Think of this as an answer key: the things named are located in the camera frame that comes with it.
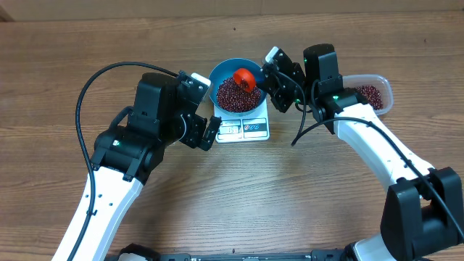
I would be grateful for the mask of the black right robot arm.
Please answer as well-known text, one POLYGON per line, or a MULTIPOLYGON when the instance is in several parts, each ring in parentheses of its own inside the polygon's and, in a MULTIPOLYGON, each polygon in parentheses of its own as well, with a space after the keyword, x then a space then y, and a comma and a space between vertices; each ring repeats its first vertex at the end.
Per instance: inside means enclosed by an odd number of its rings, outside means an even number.
POLYGON ((278 47, 265 56, 260 89, 285 112, 299 104, 349 144, 386 191, 380 231, 343 249, 314 250, 311 260, 426 260, 430 254, 463 242, 463 191, 450 167, 436 169, 408 149, 380 120, 360 91, 361 85, 383 85, 379 75, 339 72, 334 47, 310 46, 303 63, 278 47))

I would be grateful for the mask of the red scoop blue handle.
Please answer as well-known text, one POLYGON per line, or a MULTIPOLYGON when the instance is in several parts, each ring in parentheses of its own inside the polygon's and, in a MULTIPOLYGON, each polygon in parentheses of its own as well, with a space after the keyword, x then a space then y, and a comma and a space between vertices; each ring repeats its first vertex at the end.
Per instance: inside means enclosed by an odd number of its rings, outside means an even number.
POLYGON ((233 80, 243 91, 251 93, 257 85, 254 75, 245 68, 239 68, 233 74, 233 80))

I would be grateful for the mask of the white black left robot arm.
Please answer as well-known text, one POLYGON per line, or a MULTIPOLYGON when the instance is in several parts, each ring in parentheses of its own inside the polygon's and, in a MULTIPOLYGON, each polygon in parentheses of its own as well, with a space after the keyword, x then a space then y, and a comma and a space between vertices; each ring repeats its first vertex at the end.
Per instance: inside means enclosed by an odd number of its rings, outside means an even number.
POLYGON ((211 85, 197 73, 142 75, 133 106, 124 108, 94 142, 94 174, 87 178, 54 260, 103 260, 166 148, 176 141, 204 151, 211 148, 220 118, 196 114, 211 85))

